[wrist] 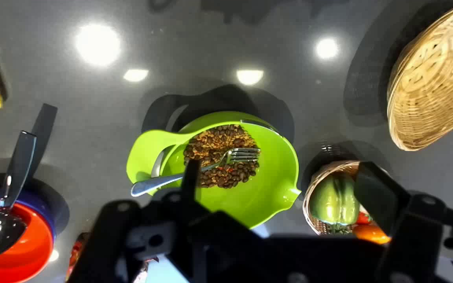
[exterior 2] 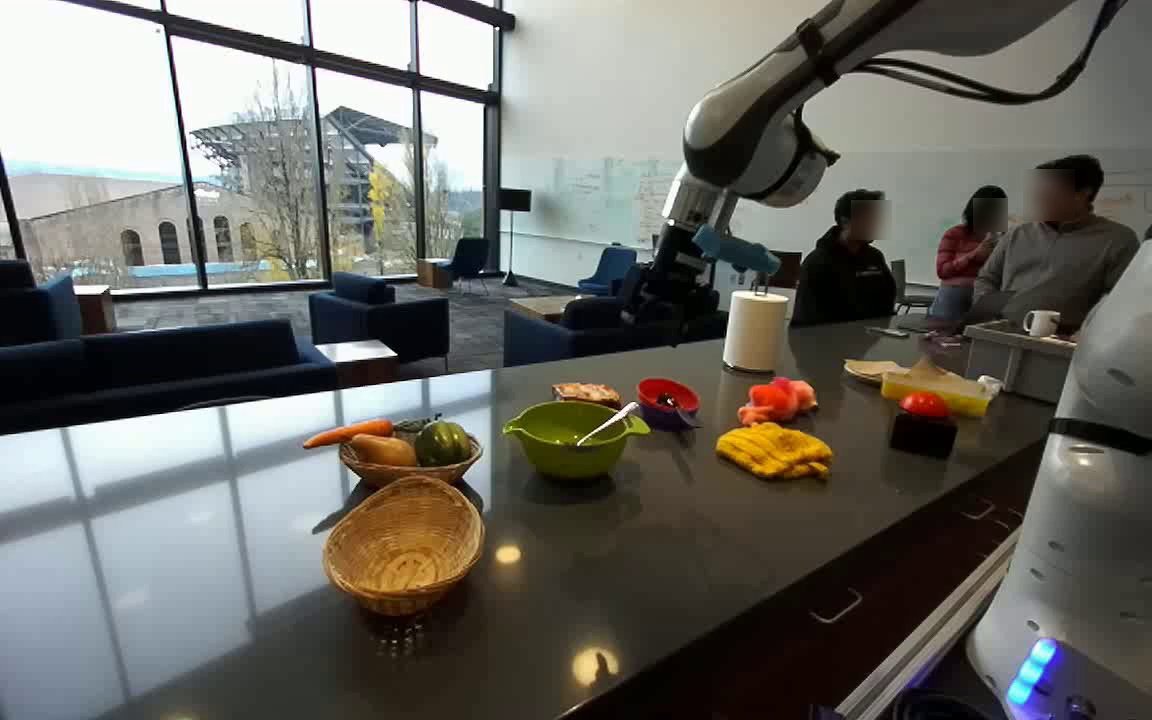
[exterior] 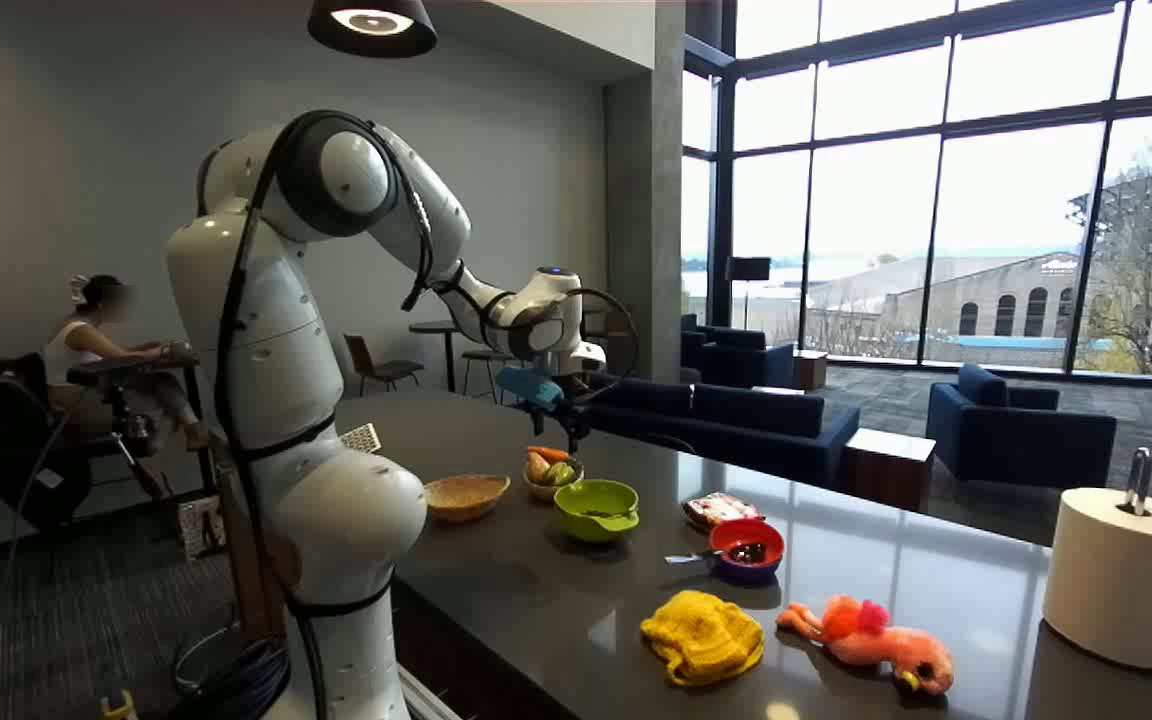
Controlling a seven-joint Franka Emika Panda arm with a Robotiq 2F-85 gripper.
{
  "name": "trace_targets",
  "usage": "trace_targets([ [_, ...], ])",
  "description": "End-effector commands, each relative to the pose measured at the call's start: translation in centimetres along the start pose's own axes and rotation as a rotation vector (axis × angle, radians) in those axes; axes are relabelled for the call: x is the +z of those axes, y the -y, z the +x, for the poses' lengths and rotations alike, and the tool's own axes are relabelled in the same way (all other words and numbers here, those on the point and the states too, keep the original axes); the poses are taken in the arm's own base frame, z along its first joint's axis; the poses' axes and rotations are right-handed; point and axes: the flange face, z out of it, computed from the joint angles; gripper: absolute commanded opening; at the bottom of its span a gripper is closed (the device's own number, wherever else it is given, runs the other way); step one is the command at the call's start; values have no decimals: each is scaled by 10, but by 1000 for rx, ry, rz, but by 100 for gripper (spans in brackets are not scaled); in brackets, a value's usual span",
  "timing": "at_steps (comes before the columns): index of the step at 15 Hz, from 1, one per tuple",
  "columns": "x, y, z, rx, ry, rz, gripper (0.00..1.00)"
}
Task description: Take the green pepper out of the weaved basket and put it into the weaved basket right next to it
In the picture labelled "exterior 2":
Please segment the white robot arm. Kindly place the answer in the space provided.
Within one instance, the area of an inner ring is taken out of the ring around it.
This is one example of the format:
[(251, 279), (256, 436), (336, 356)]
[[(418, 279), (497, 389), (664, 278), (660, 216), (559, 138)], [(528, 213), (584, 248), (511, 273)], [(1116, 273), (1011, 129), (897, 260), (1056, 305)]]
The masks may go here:
[[(976, 100), (976, 81), (931, 59), (999, 52), (1067, 6), (830, 0), (693, 105), (664, 219), (715, 230), (739, 201), (799, 203), (834, 166), (804, 105), (834, 81), (876, 71)], [(1152, 720), (1152, 223), (1079, 326), (1018, 552), (969, 662), (1008, 720)]]

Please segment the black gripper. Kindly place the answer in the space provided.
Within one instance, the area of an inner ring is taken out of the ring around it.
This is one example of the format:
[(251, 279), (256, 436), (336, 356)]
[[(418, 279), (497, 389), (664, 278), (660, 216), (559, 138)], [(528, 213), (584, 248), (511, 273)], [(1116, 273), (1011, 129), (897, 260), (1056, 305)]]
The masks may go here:
[(651, 260), (636, 287), (636, 317), (668, 342), (711, 342), (720, 332), (720, 297), (711, 269), (686, 230), (657, 236)]

